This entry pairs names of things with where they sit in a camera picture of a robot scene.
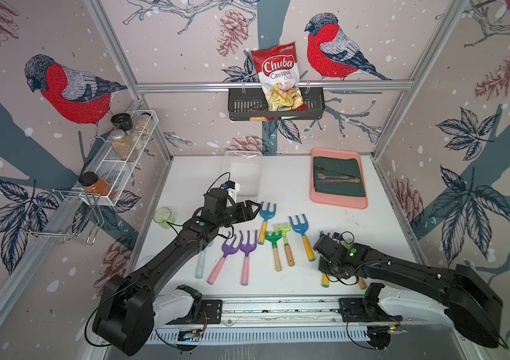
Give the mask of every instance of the orange spice jar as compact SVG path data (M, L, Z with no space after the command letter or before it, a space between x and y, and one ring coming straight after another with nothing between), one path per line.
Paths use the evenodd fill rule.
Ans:
M92 171L88 171L82 173L79 176L79 184L85 189L86 192L90 192L92 194L99 194L102 197L106 197L109 195L109 199L113 200L117 195L117 192L111 190L111 186L107 183L107 181L100 178L96 173Z

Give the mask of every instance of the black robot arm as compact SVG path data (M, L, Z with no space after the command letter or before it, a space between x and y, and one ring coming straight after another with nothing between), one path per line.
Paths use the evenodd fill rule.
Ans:
M326 235L313 249L322 257L319 268L325 274L385 280L426 295L447 307L445 315L461 335L485 347L499 346L503 300L469 267L419 265L355 242L347 249Z
M153 301L169 279L217 236L220 227L253 220L260 209L260 204L250 200L235 203L222 188L209 190L205 205L183 224L165 249L129 276L109 279L93 321L93 332L126 355L135 354L153 331Z

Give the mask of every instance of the pink handle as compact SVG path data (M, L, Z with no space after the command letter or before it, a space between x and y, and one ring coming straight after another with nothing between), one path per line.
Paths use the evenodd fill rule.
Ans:
M215 284L215 280L217 280L217 277L219 276L219 273L221 272L222 265L225 263L225 258L222 257L221 260L219 260L219 263L217 263L217 266L215 269L213 269L213 272L211 272L211 275L209 276L209 279L207 280L208 284Z
M241 285L247 286L247 284L249 284L249 256L245 256L243 275L241 276Z

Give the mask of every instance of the green cloth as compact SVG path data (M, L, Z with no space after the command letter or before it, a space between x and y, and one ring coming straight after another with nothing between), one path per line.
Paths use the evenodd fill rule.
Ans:
M325 176L344 176L349 175L351 179L361 180L359 183L319 183L321 180L343 180L335 177L321 179L317 177L320 172L317 167L324 169ZM345 197L365 197L365 186L363 185L362 174L359 169L359 163L356 159L333 159L330 157L317 156L313 158L313 185L316 192L324 194L342 195Z

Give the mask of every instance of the pink tray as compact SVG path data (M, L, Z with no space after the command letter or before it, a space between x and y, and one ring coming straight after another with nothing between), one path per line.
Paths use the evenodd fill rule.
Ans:
M361 156L354 151L333 150L331 148L314 148L311 150L311 201L319 204L336 205L344 207L352 207L354 209L366 209L368 202L365 197L332 195L330 193L316 192L313 186L313 161L315 156L330 157L334 159L356 159L359 163L359 171L361 172L361 180L363 187L365 186L365 177L362 171Z

